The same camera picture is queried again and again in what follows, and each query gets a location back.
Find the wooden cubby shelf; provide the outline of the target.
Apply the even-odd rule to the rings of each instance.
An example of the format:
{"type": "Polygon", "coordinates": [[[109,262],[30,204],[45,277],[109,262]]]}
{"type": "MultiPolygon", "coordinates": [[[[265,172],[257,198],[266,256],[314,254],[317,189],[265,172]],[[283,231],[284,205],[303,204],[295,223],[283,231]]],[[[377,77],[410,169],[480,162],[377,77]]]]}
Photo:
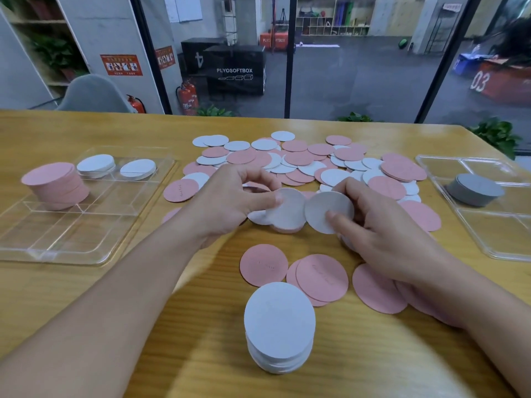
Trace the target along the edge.
{"type": "Polygon", "coordinates": [[[297,0],[296,36],[367,36],[376,0],[297,0]]]}

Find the red wall sign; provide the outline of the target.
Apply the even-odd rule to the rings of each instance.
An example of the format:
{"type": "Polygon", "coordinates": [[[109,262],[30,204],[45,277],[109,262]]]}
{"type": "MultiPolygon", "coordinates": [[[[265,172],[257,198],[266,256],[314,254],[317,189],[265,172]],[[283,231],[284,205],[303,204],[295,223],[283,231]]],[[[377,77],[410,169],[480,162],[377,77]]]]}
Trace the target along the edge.
{"type": "Polygon", "coordinates": [[[143,76],[135,54],[101,54],[100,58],[108,76],[143,76]]]}
{"type": "Polygon", "coordinates": [[[155,49],[155,55],[160,70],[166,69],[176,64],[176,59],[172,46],[165,46],[159,49],[155,49]]]}

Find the handful of white discs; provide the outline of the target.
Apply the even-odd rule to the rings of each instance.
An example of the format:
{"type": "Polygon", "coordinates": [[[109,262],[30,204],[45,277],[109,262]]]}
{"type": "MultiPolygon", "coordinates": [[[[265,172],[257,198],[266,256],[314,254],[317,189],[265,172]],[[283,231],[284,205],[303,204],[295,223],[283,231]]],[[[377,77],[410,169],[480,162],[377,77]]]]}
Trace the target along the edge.
{"type": "Polygon", "coordinates": [[[281,233],[296,233],[306,224],[304,206],[306,198],[293,188],[280,188],[273,192],[282,199],[275,208],[249,213],[248,219],[254,224],[270,226],[281,233]]]}

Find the person's right forearm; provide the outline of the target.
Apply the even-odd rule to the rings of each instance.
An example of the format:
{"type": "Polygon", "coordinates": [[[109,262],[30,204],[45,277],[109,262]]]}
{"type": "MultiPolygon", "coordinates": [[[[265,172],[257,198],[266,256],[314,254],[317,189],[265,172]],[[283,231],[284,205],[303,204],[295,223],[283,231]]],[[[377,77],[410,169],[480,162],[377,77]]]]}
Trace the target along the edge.
{"type": "Polygon", "coordinates": [[[465,329],[521,398],[531,398],[531,306],[446,251],[421,254],[408,282],[465,329]]]}

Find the white paper notice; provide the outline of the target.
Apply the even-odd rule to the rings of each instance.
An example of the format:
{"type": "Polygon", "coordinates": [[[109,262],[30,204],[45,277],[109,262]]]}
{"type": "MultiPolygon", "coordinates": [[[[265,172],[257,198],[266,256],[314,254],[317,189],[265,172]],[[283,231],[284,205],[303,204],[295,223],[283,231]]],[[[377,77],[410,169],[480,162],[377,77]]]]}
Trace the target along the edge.
{"type": "Polygon", "coordinates": [[[164,0],[170,23],[202,20],[200,0],[164,0]]]}

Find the white round card disc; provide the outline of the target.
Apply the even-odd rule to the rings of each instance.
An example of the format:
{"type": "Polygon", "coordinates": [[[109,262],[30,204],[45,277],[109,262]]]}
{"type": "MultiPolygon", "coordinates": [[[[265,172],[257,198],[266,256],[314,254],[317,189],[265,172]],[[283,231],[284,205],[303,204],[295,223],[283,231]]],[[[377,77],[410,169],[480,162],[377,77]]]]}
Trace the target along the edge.
{"type": "Polygon", "coordinates": [[[355,216],[353,202],[346,195],[338,192],[316,193],[304,205],[304,215],[308,225],[321,234],[335,233],[326,217],[328,211],[340,213],[350,220],[353,220],[355,216]]]}

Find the person's right hand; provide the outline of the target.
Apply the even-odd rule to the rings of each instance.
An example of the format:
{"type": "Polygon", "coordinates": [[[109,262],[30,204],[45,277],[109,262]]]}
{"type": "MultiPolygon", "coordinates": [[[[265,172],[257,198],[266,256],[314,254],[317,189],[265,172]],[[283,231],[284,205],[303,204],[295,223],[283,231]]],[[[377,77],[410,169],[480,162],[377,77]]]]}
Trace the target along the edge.
{"type": "Polygon", "coordinates": [[[355,214],[364,215],[366,241],[349,242],[381,274],[420,285],[436,280],[451,264],[452,256],[395,200],[351,177],[342,180],[332,191],[346,195],[354,204],[355,214]]]}

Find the red box with white numerals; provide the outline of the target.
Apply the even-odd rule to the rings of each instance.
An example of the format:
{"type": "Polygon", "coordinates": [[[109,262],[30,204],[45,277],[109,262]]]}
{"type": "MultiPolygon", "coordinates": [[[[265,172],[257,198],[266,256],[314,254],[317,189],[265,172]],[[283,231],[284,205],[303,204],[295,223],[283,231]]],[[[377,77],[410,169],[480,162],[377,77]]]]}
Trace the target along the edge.
{"type": "Polygon", "coordinates": [[[498,103],[531,106],[531,66],[506,65],[508,59],[485,59],[469,89],[498,103]]]}

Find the white wall shelf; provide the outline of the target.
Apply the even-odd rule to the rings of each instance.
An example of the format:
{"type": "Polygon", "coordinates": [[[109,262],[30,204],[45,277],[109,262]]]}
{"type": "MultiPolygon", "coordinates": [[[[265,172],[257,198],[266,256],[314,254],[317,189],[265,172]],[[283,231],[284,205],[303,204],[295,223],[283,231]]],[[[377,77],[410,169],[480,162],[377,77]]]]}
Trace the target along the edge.
{"type": "Polygon", "coordinates": [[[34,34],[68,36],[76,43],[58,0],[0,0],[0,10],[25,56],[29,58],[43,85],[47,87],[52,97],[51,103],[60,103],[70,82],[43,62],[40,55],[34,51],[30,39],[34,34]]]}

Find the pile of pink white discs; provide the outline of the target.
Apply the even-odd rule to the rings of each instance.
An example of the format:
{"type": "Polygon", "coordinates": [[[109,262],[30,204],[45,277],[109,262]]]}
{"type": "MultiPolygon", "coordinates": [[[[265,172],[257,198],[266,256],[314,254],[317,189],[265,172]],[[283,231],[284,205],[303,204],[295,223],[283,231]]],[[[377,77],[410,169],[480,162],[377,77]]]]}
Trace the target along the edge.
{"type": "MultiPolygon", "coordinates": [[[[364,165],[370,160],[364,156],[367,149],[361,144],[346,142],[347,137],[331,135],[325,144],[308,145],[289,132],[275,132],[271,138],[252,143],[229,141],[224,135],[201,136],[192,142],[204,148],[201,156],[184,167],[184,177],[170,183],[163,196],[172,203],[189,200],[222,165],[250,163],[275,174],[284,185],[299,186],[318,181],[321,184],[318,192],[302,192],[308,200],[316,193],[330,192],[344,178],[365,180],[364,173],[370,172],[364,165]]],[[[352,282],[358,297],[379,313],[398,314],[410,305],[456,327],[449,316],[414,287],[379,275],[366,264],[355,269],[352,282]]]]}

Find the person's left forearm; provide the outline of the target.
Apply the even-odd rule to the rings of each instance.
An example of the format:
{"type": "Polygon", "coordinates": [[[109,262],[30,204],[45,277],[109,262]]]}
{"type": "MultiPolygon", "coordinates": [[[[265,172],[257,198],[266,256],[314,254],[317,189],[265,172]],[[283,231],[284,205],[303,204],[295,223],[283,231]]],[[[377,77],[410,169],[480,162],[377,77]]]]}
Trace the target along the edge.
{"type": "Polygon", "coordinates": [[[0,398],[121,398],[176,283],[208,238],[181,212],[0,361],[0,398]]]}

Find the grey chair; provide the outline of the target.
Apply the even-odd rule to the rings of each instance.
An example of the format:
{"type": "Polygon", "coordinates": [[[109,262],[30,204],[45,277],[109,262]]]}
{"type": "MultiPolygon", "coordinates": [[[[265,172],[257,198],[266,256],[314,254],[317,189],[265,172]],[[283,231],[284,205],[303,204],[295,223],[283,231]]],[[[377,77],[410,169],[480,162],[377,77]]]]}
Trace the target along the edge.
{"type": "Polygon", "coordinates": [[[109,79],[86,74],[71,81],[56,111],[137,113],[126,95],[109,79]]]}

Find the blue box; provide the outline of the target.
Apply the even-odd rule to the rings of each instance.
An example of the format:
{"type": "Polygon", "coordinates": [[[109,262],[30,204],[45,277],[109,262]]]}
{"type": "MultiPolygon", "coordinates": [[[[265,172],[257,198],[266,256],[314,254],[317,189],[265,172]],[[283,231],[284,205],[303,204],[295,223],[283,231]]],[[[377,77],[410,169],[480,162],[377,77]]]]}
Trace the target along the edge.
{"type": "Polygon", "coordinates": [[[477,44],[467,53],[460,53],[455,58],[452,72],[458,76],[471,76],[475,74],[484,60],[493,58],[496,53],[491,46],[477,44]]]}

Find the small red soft box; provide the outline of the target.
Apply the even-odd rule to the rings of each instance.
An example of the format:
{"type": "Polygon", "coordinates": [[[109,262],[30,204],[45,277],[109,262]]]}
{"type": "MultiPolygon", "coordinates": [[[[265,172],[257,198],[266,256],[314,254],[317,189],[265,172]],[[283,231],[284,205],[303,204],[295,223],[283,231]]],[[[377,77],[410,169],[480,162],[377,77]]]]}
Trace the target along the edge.
{"type": "Polygon", "coordinates": [[[288,32],[264,32],[259,35],[259,45],[267,50],[282,51],[288,50],[288,32]]]}

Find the green shelf plant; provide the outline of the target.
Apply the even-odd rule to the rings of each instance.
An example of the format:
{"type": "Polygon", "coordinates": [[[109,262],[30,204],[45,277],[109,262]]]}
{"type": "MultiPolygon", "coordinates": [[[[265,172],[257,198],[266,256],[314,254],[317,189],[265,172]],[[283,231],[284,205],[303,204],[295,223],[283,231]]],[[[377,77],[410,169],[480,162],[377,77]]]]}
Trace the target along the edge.
{"type": "Polygon", "coordinates": [[[30,39],[43,62],[68,82],[89,73],[80,50],[68,36],[34,34],[30,39]]]}

